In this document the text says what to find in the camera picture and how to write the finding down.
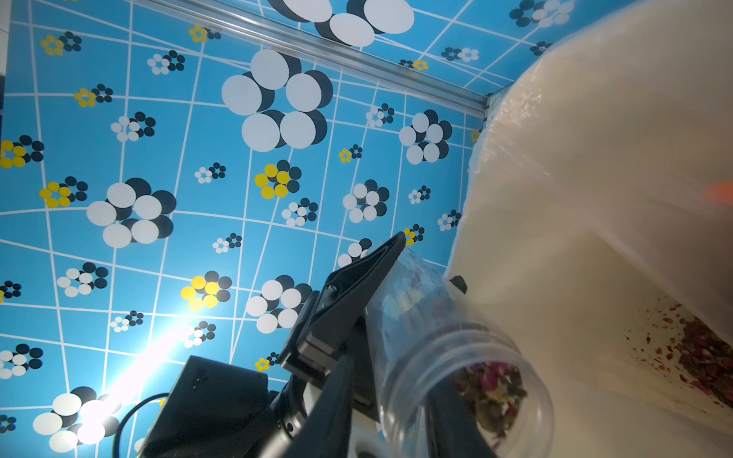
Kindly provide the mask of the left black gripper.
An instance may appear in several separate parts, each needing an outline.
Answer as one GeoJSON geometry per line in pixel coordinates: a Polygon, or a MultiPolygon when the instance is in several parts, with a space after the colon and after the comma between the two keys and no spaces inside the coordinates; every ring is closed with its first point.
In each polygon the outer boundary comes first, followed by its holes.
{"type": "Polygon", "coordinates": [[[277,396],[281,423],[305,421],[305,388],[322,389],[343,357],[354,364],[353,408],[379,420],[366,309],[406,243],[404,233],[396,234],[361,261],[330,274],[321,292],[311,294],[279,357],[281,367],[290,373],[277,396]]]}

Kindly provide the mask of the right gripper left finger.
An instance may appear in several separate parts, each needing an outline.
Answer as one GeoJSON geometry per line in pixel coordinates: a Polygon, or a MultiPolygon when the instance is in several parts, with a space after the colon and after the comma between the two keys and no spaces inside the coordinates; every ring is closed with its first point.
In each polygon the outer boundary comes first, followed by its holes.
{"type": "Polygon", "coordinates": [[[294,331],[286,342],[287,457],[365,457],[367,339],[351,332],[323,349],[294,331]]]}

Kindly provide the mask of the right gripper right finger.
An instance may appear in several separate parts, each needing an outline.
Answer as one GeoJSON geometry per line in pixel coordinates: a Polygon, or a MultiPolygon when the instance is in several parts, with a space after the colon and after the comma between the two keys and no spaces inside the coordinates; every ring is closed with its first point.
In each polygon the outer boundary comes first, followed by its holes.
{"type": "Polygon", "coordinates": [[[432,389],[425,414],[429,457],[496,457],[454,389],[432,389]]]}

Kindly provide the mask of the tall clear tea jar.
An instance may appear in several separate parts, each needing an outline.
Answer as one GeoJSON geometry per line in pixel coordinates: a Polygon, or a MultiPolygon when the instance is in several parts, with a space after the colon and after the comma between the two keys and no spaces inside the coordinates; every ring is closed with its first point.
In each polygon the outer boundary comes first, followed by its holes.
{"type": "Polygon", "coordinates": [[[425,401],[454,389],[496,457],[546,457],[548,389],[513,340],[406,248],[368,303],[366,328],[383,433],[399,457],[429,457],[425,401]]]}

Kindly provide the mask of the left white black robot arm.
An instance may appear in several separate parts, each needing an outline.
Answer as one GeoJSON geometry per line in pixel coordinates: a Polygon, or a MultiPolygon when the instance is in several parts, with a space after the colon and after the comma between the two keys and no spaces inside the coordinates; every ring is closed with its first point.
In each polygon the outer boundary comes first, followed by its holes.
{"type": "Polygon", "coordinates": [[[279,362],[281,392],[265,374],[192,357],[145,438],[141,457],[346,457],[355,412],[377,420],[368,303],[406,247],[398,233],[331,273],[305,301],[279,362]]]}

